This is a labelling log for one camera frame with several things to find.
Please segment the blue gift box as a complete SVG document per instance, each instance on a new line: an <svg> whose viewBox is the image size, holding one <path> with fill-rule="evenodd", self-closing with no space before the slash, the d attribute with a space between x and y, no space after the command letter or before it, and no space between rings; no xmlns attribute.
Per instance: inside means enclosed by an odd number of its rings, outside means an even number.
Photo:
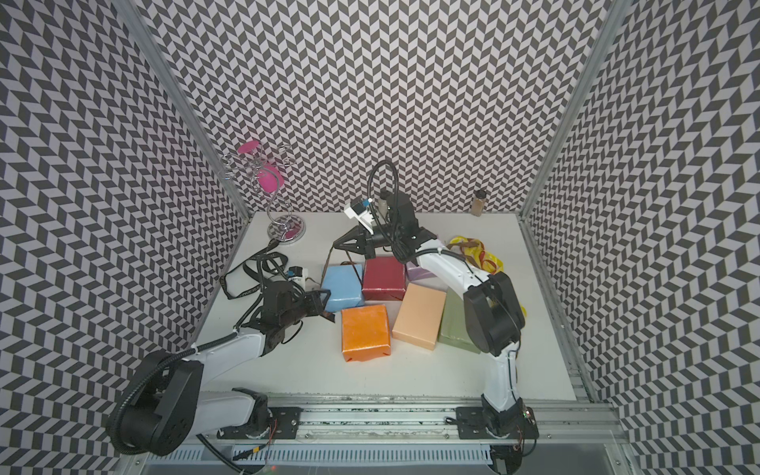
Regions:
<svg viewBox="0 0 760 475"><path fill-rule="evenodd" d="M328 312L335 313L364 305L362 275L363 266L360 263L328 267L322 284L322 288L331 293L326 304Z"/></svg>

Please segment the red gift box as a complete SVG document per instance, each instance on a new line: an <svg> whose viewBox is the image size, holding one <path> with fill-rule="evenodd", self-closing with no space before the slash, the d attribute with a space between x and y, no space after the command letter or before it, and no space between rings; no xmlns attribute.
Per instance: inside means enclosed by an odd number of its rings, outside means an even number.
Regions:
<svg viewBox="0 0 760 475"><path fill-rule="evenodd" d="M393 256L368 259L362 295L366 301L402 301L407 290L406 267Z"/></svg>

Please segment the black ribbon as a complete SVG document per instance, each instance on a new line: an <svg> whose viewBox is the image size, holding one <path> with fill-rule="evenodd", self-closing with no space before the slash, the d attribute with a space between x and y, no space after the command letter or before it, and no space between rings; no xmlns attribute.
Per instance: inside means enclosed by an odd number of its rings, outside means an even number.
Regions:
<svg viewBox="0 0 760 475"><path fill-rule="evenodd" d="M281 241L271 239L265 247L223 274L219 282L224 295L229 300L251 296L267 287L275 276L286 277L289 258L278 250L280 245ZM239 293L234 293L230 290L228 278L239 270L243 271L255 285Z"/></svg>

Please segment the purple gift box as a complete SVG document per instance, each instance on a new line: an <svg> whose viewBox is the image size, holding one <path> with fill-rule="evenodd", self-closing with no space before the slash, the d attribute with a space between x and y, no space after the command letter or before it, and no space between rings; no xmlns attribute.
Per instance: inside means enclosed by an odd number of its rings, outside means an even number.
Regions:
<svg viewBox="0 0 760 475"><path fill-rule="evenodd" d="M410 282L425 280L425 279L435 277L435 273L432 273L431 271L423 267L420 267L419 265L416 265L415 263L412 263L412 262L406 263L406 274Z"/></svg>

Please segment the orange gift box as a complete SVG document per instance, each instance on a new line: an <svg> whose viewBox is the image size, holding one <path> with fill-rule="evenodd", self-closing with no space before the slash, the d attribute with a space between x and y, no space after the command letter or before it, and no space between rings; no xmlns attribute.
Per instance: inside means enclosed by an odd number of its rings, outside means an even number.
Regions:
<svg viewBox="0 0 760 475"><path fill-rule="evenodd" d="M384 305L344 309L342 356L346 362L364 362L390 356L391 332Z"/></svg>

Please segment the peach gift box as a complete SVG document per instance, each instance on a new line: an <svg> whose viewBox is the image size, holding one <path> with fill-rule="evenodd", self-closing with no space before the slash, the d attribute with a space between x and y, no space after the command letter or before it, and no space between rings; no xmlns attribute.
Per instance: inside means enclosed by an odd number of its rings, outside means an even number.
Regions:
<svg viewBox="0 0 760 475"><path fill-rule="evenodd" d="M410 284L392 329L395 340L434 350L439 337L447 293Z"/></svg>

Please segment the green gift box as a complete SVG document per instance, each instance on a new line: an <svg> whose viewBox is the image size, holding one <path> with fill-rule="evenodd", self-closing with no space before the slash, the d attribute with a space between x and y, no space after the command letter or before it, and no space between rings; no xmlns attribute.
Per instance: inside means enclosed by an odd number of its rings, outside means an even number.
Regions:
<svg viewBox="0 0 760 475"><path fill-rule="evenodd" d="M437 341L467 352L480 353L467 332L463 300L451 289L446 291Z"/></svg>

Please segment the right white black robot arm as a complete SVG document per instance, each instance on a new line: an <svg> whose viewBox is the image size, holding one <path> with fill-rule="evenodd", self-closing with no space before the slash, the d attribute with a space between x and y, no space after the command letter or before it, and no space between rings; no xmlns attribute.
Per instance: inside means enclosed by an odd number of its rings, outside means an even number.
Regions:
<svg viewBox="0 0 760 475"><path fill-rule="evenodd" d="M517 374L526 317L512 280L502 271L489 273L475 267L422 227L408 195L391 193L386 203L388 210L382 215L375 199L350 201L344 213L357 225L332 247L365 258L374 257L378 247L388 247L397 261L433 273L462 298L466 332L491 358L481 396L485 428L497 439L511 437L517 427L530 422L530 412L518 392Z"/></svg>

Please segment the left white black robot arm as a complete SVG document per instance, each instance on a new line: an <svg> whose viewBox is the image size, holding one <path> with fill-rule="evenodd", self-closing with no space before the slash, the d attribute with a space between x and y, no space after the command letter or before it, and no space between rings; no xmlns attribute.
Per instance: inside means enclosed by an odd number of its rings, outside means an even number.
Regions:
<svg viewBox="0 0 760 475"><path fill-rule="evenodd" d="M305 290L289 280L262 285L255 304L233 332L207 344L144 358L106 423L116 451L168 455L188 437L212 431L242 437L271 437L274 418L265 394L234 388L208 392L205 385L245 362L273 352L287 331L308 317L329 322L331 291Z"/></svg>

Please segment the light spice jar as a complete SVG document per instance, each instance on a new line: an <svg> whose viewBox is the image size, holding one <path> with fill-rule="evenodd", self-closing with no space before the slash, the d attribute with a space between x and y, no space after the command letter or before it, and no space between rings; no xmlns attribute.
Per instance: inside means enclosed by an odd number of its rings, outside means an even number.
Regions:
<svg viewBox="0 0 760 475"><path fill-rule="evenodd" d="M391 197L391 192L388 189L382 189L380 191L378 200L376 202L378 214L383 219L386 219L389 211L388 199Z"/></svg>

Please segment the silver pink jewelry stand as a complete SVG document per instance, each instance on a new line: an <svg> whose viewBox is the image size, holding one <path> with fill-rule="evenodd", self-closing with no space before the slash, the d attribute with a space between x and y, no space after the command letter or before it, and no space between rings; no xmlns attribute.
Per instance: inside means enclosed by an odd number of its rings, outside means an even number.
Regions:
<svg viewBox="0 0 760 475"><path fill-rule="evenodd" d="M281 245L296 243L306 233L304 220L295 214L275 216L274 207L280 202L285 189L285 179L276 160L266 157L260 140L249 140L234 152L221 158L225 178L247 180L256 186L265 198L264 213L269 223L267 237Z"/></svg>

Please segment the brown spice jar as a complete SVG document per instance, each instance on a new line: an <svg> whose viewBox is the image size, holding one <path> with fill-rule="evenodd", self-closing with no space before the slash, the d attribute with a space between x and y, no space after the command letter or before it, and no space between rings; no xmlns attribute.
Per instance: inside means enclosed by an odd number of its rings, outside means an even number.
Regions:
<svg viewBox="0 0 760 475"><path fill-rule="evenodd" d="M487 203L487 192L484 189L476 190L473 194L473 199L470 207L470 214L475 217L480 217L485 210Z"/></svg>

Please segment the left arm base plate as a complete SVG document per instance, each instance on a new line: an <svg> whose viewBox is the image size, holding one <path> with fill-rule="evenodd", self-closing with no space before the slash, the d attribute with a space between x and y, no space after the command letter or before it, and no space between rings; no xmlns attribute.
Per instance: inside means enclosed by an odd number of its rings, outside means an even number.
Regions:
<svg viewBox="0 0 760 475"><path fill-rule="evenodd" d="M257 411L242 426L219 429L217 438L240 441L296 439L302 413L300 407L272 407Z"/></svg>

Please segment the aluminium front rail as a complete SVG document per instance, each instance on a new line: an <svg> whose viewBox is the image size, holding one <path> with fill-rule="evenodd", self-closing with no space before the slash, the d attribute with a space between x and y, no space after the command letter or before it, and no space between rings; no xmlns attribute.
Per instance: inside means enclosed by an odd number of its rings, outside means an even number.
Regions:
<svg viewBox="0 0 760 475"><path fill-rule="evenodd" d="M524 403L502 433L488 429L477 398L274 395L269 413L287 443L566 443L613 445L627 435L612 406Z"/></svg>

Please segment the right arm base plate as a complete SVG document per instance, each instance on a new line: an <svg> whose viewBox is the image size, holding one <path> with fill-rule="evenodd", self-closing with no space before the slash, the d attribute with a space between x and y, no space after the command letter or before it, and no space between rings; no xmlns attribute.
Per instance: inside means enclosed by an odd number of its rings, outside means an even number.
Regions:
<svg viewBox="0 0 760 475"><path fill-rule="evenodd" d="M494 412L484 407L457 407L455 425L460 439L538 439L538 424L517 406Z"/></svg>

